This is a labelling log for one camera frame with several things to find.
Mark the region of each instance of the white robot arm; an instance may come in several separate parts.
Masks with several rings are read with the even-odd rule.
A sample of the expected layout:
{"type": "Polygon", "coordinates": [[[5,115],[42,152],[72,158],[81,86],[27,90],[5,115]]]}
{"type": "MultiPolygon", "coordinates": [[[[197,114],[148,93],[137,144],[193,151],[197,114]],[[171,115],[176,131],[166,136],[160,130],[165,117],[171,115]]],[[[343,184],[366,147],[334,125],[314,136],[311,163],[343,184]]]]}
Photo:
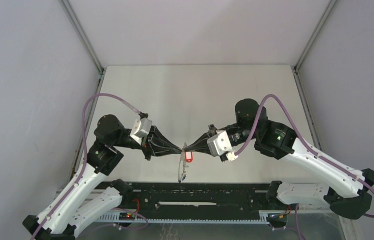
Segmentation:
{"type": "Polygon", "coordinates": [[[315,184],[274,181],[267,194],[269,201],[330,206],[332,211],[349,219],[358,219],[370,209],[372,196],[368,187],[374,184],[374,171],[349,167],[305,141],[276,96],[266,96],[260,105],[253,99],[243,99],[235,105],[235,115],[236,123],[219,129],[209,125],[209,131],[185,151],[233,161],[251,139],[256,139],[254,147],[261,154],[295,164],[322,181],[315,184]],[[263,104],[269,97],[280,103],[294,129],[268,119],[263,104]],[[234,152],[233,146],[242,143],[234,152]]]}
{"type": "MultiPolygon", "coordinates": [[[[116,98],[140,115],[132,129],[124,128],[114,115],[103,116],[94,135],[97,137],[89,149],[87,160],[53,203],[37,216],[29,215],[23,221],[25,228],[37,240],[74,240],[88,225],[108,210],[123,202],[130,202],[131,186],[118,179],[97,198],[80,207],[90,192],[108,176],[120,162],[123,154],[114,146],[142,150],[147,160],[151,156],[181,154],[182,150],[166,139],[148,115],[138,111],[121,98],[107,93],[92,96],[84,106],[97,96],[116,98]]],[[[204,133],[183,150],[219,156],[222,161],[235,160],[251,139],[261,154],[295,164],[317,176],[323,183],[286,183],[273,181],[266,194],[268,202],[290,205],[306,203],[329,206],[349,219],[358,219],[371,207],[374,171],[351,168],[306,142],[297,131],[284,106],[274,95],[266,96],[261,105],[244,99],[235,105],[237,122],[217,129],[209,125],[204,133]],[[280,103],[293,128],[268,120],[263,107],[268,97],[280,103]],[[243,146],[233,151],[233,146],[243,146]]]]}

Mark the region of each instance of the gray wall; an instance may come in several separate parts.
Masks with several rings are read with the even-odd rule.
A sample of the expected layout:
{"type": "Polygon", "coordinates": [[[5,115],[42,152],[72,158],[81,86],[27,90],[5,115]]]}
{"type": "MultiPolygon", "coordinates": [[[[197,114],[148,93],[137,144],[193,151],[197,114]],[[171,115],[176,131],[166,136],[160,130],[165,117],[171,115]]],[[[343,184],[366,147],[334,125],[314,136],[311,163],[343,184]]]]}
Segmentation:
{"type": "Polygon", "coordinates": [[[329,0],[73,0],[104,66],[295,64],[329,0]]]}
{"type": "MultiPolygon", "coordinates": [[[[325,151],[374,170],[374,1],[342,0],[316,41],[300,76],[325,151]]],[[[374,201],[370,213],[374,213],[374,201]]],[[[374,219],[359,220],[374,239],[374,219]]]]}
{"type": "Polygon", "coordinates": [[[69,177],[98,74],[58,1],[0,0],[0,239],[69,177]]]}

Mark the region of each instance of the metal frame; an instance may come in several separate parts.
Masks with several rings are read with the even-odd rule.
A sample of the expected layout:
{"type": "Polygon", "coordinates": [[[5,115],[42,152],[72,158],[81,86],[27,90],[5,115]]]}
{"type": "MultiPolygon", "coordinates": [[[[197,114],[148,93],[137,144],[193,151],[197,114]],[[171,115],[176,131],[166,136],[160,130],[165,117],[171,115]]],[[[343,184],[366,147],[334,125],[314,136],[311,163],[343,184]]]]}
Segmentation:
{"type": "MultiPolygon", "coordinates": [[[[100,93],[101,91],[101,86],[103,85],[103,80],[104,80],[104,75],[106,74],[106,70],[103,70],[102,74],[99,76],[99,80],[98,80],[98,83],[97,83],[97,87],[94,91],[94,94],[98,94],[100,93]]],[[[94,110],[95,110],[95,107],[97,105],[97,97],[92,101],[91,103],[91,107],[90,109],[88,110],[88,113],[87,113],[87,119],[86,119],[86,125],[84,126],[85,127],[85,132],[87,133],[90,129],[90,126],[91,126],[91,121],[92,121],[92,117],[93,117],[93,114],[94,114],[94,110]]],[[[84,148],[82,147],[82,136],[79,137],[79,141],[78,141],[78,148],[76,149],[75,151],[75,156],[74,156],[74,159],[72,161],[72,169],[70,171],[70,174],[68,175],[68,179],[67,179],[67,182],[70,181],[70,179],[73,177],[74,173],[75,173],[75,170],[78,169],[78,166],[79,166],[79,163],[81,162],[81,157],[82,157],[82,151],[84,150],[84,148]]]]}
{"type": "Polygon", "coordinates": [[[360,227],[356,220],[350,220],[344,217],[340,218],[340,224],[343,228],[344,237],[346,240],[363,240],[360,227]]]}
{"type": "Polygon", "coordinates": [[[308,104],[308,98],[305,92],[305,89],[302,85],[302,82],[300,81],[300,76],[297,73],[297,71],[292,67],[294,80],[296,81],[297,90],[299,91],[300,100],[302,101],[303,110],[305,111],[307,123],[309,125],[310,134],[312,135],[313,144],[320,150],[322,149],[322,144],[319,139],[318,131],[316,130],[315,121],[313,120],[313,114],[311,111],[311,108],[308,104]]]}
{"type": "Polygon", "coordinates": [[[59,0],[60,4],[62,5],[63,10],[65,11],[70,23],[73,26],[76,34],[78,35],[79,39],[81,40],[82,44],[84,45],[85,49],[87,50],[91,60],[94,62],[97,71],[100,74],[103,74],[104,68],[101,65],[100,61],[98,60],[97,54],[95,53],[93,46],[91,45],[90,40],[88,39],[87,35],[85,34],[84,28],[82,27],[81,23],[79,22],[78,17],[73,10],[72,5],[70,4],[69,0],[59,0]]]}
{"type": "Polygon", "coordinates": [[[295,69],[299,70],[303,62],[305,61],[307,55],[309,54],[310,49],[312,48],[313,44],[316,42],[316,39],[318,38],[319,34],[322,32],[322,28],[325,26],[325,23],[327,22],[328,18],[331,16],[332,12],[334,11],[335,6],[340,0],[330,0],[327,7],[325,8],[324,13],[322,14],[321,18],[319,19],[318,24],[316,24],[315,30],[313,30],[312,35],[310,36],[309,41],[307,42],[305,48],[303,49],[302,54],[299,57],[299,60],[297,61],[295,65],[295,69]]]}
{"type": "MultiPolygon", "coordinates": [[[[101,182],[84,200],[84,204],[97,199],[97,196],[102,195],[110,184],[108,181],[101,182]]],[[[269,222],[278,221],[267,219],[269,215],[282,214],[287,207],[283,203],[263,203],[270,188],[268,183],[128,182],[128,184],[134,188],[131,197],[141,203],[139,212],[146,216],[150,223],[267,225],[269,222]],[[178,204],[165,204],[166,201],[178,204]],[[207,205],[205,203],[208,201],[215,203],[203,206],[207,205]],[[200,204],[202,206],[198,208],[196,205],[184,203],[202,203],[200,204]]],[[[137,206],[135,202],[123,204],[122,208],[133,211],[137,206]]],[[[119,213],[119,210],[109,210],[95,222],[132,222],[132,220],[119,220],[119,213]]]]}

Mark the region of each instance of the white panel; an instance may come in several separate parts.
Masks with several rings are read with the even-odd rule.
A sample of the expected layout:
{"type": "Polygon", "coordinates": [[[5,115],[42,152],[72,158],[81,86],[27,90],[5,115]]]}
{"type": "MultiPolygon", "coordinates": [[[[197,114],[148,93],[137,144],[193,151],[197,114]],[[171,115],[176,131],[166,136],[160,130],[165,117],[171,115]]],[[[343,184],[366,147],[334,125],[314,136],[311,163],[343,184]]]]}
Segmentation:
{"type": "MultiPolygon", "coordinates": [[[[326,153],[374,170],[374,1],[339,2],[301,76],[326,153]]],[[[373,240],[374,219],[359,222],[373,240]]]]}
{"type": "Polygon", "coordinates": [[[329,0],[73,0],[102,64],[294,65],[329,0]]]}
{"type": "Polygon", "coordinates": [[[58,1],[0,1],[0,239],[69,178],[98,75],[58,1]]]}
{"type": "MultiPolygon", "coordinates": [[[[221,128],[235,123],[237,101],[253,98],[260,102],[266,94],[273,93],[285,103],[303,136],[311,139],[288,65],[109,66],[101,92],[118,95],[149,113],[149,119],[162,134],[180,147],[184,142],[195,141],[208,130],[209,124],[221,128]]],[[[288,122],[274,100],[265,106],[270,119],[288,122]]],[[[100,97],[87,139],[89,146],[95,139],[97,121],[106,114],[116,115],[127,128],[137,117],[120,102],[100,97]]],[[[152,157],[147,161],[140,150],[118,149],[125,157],[108,180],[177,183],[179,155],[152,157]]],[[[292,164],[261,155],[253,144],[238,159],[226,163],[221,163],[218,157],[194,153],[189,166],[187,182],[319,182],[292,164]]]]}

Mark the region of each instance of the purple cable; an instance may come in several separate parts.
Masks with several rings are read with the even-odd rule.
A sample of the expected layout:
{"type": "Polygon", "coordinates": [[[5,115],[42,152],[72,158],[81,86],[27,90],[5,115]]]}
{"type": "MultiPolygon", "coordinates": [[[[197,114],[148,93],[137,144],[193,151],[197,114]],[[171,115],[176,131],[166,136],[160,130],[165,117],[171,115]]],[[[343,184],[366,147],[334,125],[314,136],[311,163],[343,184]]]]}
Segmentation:
{"type": "MultiPolygon", "coordinates": [[[[257,109],[257,113],[256,113],[256,118],[254,119],[254,122],[253,122],[253,126],[252,126],[252,129],[250,130],[250,134],[249,136],[247,137],[246,141],[244,142],[244,144],[241,146],[240,149],[238,149],[238,151],[236,151],[234,154],[236,156],[238,156],[246,147],[247,145],[249,144],[249,142],[251,141],[253,135],[254,135],[254,132],[256,130],[256,126],[257,126],[257,122],[259,121],[259,116],[260,116],[260,113],[262,112],[262,109],[263,109],[263,105],[265,104],[266,100],[268,98],[273,98],[277,101],[277,103],[279,104],[279,106],[282,108],[282,111],[284,112],[285,116],[287,117],[288,121],[290,122],[291,126],[293,127],[294,131],[296,132],[297,134],[297,137],[299,138],[299,140],[302,142],[302,144],[305,146],[305,148],[311,152],[313,155],[315,156],[318,156],[318,153],[312,149],[312,147],[310,147],[305,139],[303,138],[303,136],[300,134],[299,130],[297,129],[296,125],[294,124],[293,122],[293,119],[291,119],[291,116],[290,114],[288,113],[287,109],[285,108],[285,106],[282,104],[281,100],[273,95],[273,94],[268,94],[266,95],[262,101],[260,102],[260,105],[259,105],[259,108],[257,109]]],[[[343,167],[341,167],[340,165],[336,164],[335,162],[332,162],[331,160],[327,159],[326,157],[324,156],[318,156],[318,158],[320,158],[321,160],[325,161],[326,163],[336,167],[337,169],[339,169],[340,171],[344,172],[345,174],[347,174],[348,176],[352,177],[353,179],[356,179],[357,176],[354,175],[353,173],[349,172],[348,170],[344,169],[343,167]]],[[[367,184],[365,181],[363,181],[362,179],[357,179],[358,182],[360,182],[361,184],[363,184],[367,189],[369,189],[369,191],[372,192],[372,194],[374,195],[374,189],[369,185],[367,184]]],[[[374,218],[374,215],[372,214],[364,214],[364,216],[366,217],[369,217],[369,218],[374,218]]]]}
{"type": "Polygon", "coordinates": [[[306,240],[305,236],[303,236],[303,234],[300,232],[300,229],[299,229],[299,218],[298,218],[298,215],[297,215],[297,210],[298,210],[298,204],[296,205],[296,211],[294,213],[294,215],[296,216],[296,226],[297,226],[297,229],[295,228],[292,228],[292,227],[273,227],[272,224],[269,224],[269,226],[273,229],[273,230],[292,230],[292,231],[295,231],[297,233],[297,235],[299,236],[299,239],[300,240],[306,240]]]}
{"type": "Polygon", "coordinates": [[[304,240],[304,237],[302,237],[302,233],[300,232],[300,227],[299,227],[299,215],[297,212],[299,211],[299,205],[296,204],[296,211],[294,213],[294,216],[296,217],[296,228],[297,228],[297,234],[299,235],[300,240],[304,240]]]}
{"type": "Polygon", "coordinates": [[[120,226],[120,225],[114,224],[114,223],[108,223],[108,224],[103,224],[103,225],[97,226],[97,227],[95,227],[95,228],[93,228],[93,229],[91,229],[91,230],[89,230],[87,232],[83,232],[79,236],[88,235],[88,234],[90,234],[90,233],[92,233],[92,232],[94,232],[94,231],[96,231],[98,229],[105,228],[105,227],[116,227],[116,226],[118,226],[119,228],[127,229],[127,230],[140,230],[140,229],[146,228],[148,226],[148,224],[149,224],[148,219],[145,216],[143,216],[143,215],[141,215],[141,214],[139,214],[137,212],[128,211],[126,209],[117,208],[117,207],[114,208],[114,210],[118,210],[118,211],[122,211],[122,212],[126,212],[126,213],[137,215],[138,217],[144,219],[146,221],[146,224],[144,224],[143,226],[139,226],[139,227],[126,227],[126,226],[120,226]]]}
{"type": "MultiPolygon", "coordinates": [[[[74,184],[78,184],[79,183],[79,180],[82,178],[82,175],[84,174],[85,168],[87,167],[87,154],[88,154],[88,152],[87,152],[87,137],[86,137],[86,134],[85,134],[85,112],[87,111],[88,104],[93,99],[95,99],[95,98],[97,98],[99,96],[106,96],[106,97],[111,97],[111,98],[114,98],[116,100],[119,100],[123,104],[125,104],[127,107],[129,107],[131,110],[133,110],[136,114],[140,114],[141,113],[138,109],[136,109],[135,107],[133,107],[127,101],[125,101],[124,99],[122,99],[122,98],[120,98],[120,97],[118,97],[116,95],[113,95],[113,94],[109,94],[109,93],[97,93],[97,94],[91,96],[89,99],[87,99],[87,101],[84,104],[84,108],[82,109],[82,120],[81,120],[81,122],[82,122],[82,146],[84,148],[84,161],[82,162],[81,171],[79,171],[78,177],[76,178],[74,184]]],[[[35,236],[37,236],[38,232],[40,231],[40,229],[42,228],[42,226],[47,221],[47,217],[51,217],[51,215],[53,215],[54,211],[56,211],[56,209],[62,204],[62,202],[72,192],[72,190],[75,188],[74,184],[72,184],[72,186],[70,186],[70,188],[68,189],[68,191],[65,192],[65,194],[59,199],[59,201],[56,203],[56,205],[45,216],[44,220],[40,223],[40,225],[38,225],[37,229],[35,229],[35,231],[32,234],[32,237],[31,237],[30,240],[34,240],[35,239],[35,236]]]]}

